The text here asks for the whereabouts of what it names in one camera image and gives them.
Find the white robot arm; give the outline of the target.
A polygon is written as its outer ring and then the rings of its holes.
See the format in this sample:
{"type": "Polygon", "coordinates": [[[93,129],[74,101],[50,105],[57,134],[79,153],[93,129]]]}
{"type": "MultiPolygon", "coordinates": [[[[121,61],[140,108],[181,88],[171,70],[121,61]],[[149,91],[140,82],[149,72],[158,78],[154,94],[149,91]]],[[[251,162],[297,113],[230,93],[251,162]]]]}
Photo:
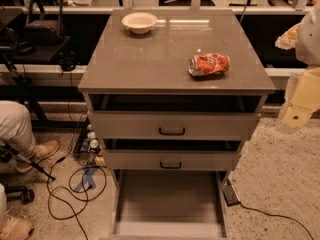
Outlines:
{"type": "Polygon", "coordinates": [[[307,65],[287,81],[285,102],[278,116],[277,130],[284,134],[299,131],[320,109],[320,3],[275,42],[280,49],[294,48],[298,61],[307,65]]]}

